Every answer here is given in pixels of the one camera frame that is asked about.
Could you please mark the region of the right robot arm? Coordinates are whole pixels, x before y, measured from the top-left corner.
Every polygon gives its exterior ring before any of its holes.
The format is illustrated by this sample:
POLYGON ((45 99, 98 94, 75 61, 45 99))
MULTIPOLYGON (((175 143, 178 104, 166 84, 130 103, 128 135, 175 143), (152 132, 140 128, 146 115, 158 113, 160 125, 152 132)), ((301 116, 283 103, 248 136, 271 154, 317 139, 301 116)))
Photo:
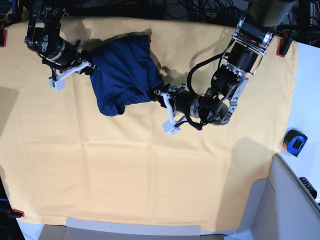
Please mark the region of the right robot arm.
POLYGON ((80 50, 83 46, 81 40, 72 44, 60 36, 61 19, 66 12, 65 0, 34 1, 24 39, 28 49, 37 53, 42 64, 50 67, 54 81, 58 79, 58 73, 65 74, 83 63, 88 63, 88 66, 76 70, 79 75, 92 75, 96 69, 91 53, 80 50))

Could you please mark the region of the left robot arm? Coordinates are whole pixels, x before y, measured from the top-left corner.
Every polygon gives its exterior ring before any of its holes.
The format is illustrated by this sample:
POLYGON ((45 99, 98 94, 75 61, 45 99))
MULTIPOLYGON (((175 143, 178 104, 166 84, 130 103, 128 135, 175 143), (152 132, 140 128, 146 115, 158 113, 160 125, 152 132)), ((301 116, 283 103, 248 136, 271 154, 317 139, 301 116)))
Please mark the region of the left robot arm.
POLYGON ((184 123, 199 131, 208 124, 229 123, 248 82, 247 75, 256 73, 252 67, 260 65, 294 3, 293 0, 250 0, 223 53, 196 64, 181 86, 168 83, 153 90, 157 101, 168 112, 168 121, 162 125, 166 134, 178 133, 184 123), (206 92, 197 94, 192 87, 193 74, 215 60, 226 63, 218 65, 206 92))

